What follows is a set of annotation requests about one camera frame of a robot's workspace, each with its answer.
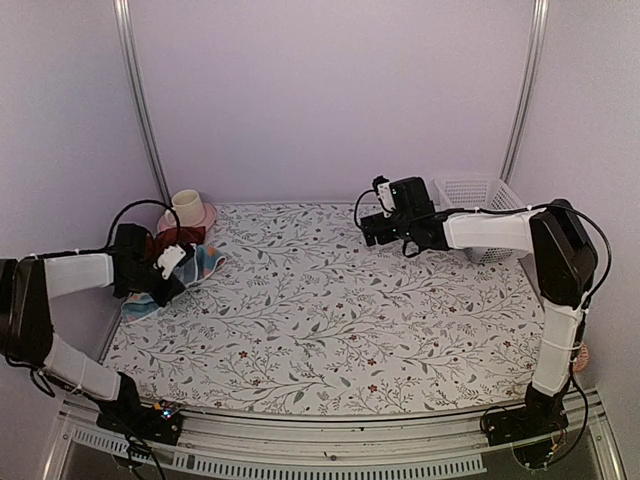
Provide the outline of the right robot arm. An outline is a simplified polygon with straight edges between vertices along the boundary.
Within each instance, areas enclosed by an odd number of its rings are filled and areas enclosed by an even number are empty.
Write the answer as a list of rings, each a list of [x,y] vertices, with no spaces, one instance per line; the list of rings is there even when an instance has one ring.
[[[592,221],[566,199],[494,211],[453,207],[436,210],[420,177],[391,182],[375,178],[370,190],[381,210],[354,217],[367,245],[396,240],[407,258],[426,250],[494,248],[532,255],[545,324],[537,366],[517,415],[517,427],[537,436],[555,420],[571,380],[571,363],[583,322],[599,289],[594,277],[598,254],[588,235]]]

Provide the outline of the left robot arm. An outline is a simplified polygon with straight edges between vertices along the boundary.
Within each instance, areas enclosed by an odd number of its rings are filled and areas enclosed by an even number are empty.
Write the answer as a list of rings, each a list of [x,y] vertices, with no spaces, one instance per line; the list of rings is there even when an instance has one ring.
[[[95,360],[86,347],[90,328],[116,301],[144,297],[165,306],[186,289],[179,273],[194,257],[174,229],[165,243],[125,223],[93,249],[31,254],[1,261],[1,355],[25,369],[52,396],[65,389],[95,403],[128,434],[141,433],[154,410],[135,381]]]

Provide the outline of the blue patterned towel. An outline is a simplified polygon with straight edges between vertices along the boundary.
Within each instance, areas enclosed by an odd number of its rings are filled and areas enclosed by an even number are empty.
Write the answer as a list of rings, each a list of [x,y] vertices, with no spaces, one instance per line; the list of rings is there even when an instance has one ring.
[[[164,306],[161,306],[149,293],[131,293],[121,305],[123,324],[135,323],[171,306],[186,295],[186,292],[200,286],[224,264],[225,257],[209,245],[195,246],[194,256],[183,266],[176,266],[172,274],[177,278],[183,290],[174,294]]]

